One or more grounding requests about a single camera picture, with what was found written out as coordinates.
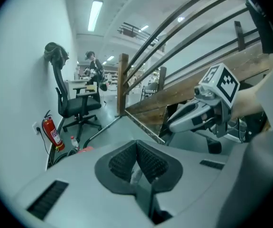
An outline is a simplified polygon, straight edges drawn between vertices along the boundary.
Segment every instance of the round ceiling light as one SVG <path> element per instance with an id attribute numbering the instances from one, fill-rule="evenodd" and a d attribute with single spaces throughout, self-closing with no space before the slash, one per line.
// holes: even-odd
<path id="1" fill-rule="evenodd" d="M 180 23 L 181 21 L 183 21 L 185 19 L 185 17 L 178 17 L 178 23 Z"/>

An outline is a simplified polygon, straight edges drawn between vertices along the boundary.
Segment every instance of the black and white pattern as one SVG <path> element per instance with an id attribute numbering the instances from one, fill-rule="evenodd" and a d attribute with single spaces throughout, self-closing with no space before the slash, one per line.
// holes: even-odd
<path id="1" fill-rule="evenodd" d="M 231 76 L 231 73 L 224 68 L 220 80 L 217 83 L 217 87 L 225 95 L 229 102 L 232 102 L 235 92 L 237 91 L 237 86 L 237 81 Z"/>
<path id="2" fill-rule="evenodd" d="M 216 73 L 218 66 L 213 66 L 209 69 L 206 77 L 203 79 L 202 83 L 208 84 L 210 80 L 213 78 L 214 74 Z"/>

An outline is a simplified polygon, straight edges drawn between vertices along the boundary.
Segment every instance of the chair armrest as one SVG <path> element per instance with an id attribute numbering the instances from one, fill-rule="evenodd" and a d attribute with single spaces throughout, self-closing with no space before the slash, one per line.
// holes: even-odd
<path id="1" fill-rule="evenodd" d="M 76 97 L 86 97 L 86 96 L 95 95 L 95 94 L 97 94 L 97 92 L 85 92 L 85 93 L 76 94 Z"/>
<path id="2" fill-rule="evenodd" d="M 73 90 L 78 90 L 78 89 L 87 89 L 87 86 L 80 86 L 80 87 L 73 88 Z"/>

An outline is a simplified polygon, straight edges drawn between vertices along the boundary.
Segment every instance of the wall outlet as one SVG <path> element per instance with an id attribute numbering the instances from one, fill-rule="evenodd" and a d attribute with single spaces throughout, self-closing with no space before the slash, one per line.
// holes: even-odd
<path id="1" fill-rule="evenodd" d="M 35 133 L 36 135 L 39 134 L 39 132 L 36 130 L 36 128 L 38 128 L 38 127 L 40 128 L 38 122 L 34 122 L 33 125 L 32 125 L 32 128 L 33 128 L 34 133 Z"/>

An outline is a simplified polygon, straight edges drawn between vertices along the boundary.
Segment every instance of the fire extinguisher label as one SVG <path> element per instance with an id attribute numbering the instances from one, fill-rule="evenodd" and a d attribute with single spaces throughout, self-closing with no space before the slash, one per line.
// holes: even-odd
<path id="1" fill-rule="evenodd" d="M 61 139 L 59 137 L 59 134 L 58 134 L 56 128 L 51 132 L 51 135 L 57 144 L 59 144 L 61 142 Z"/>

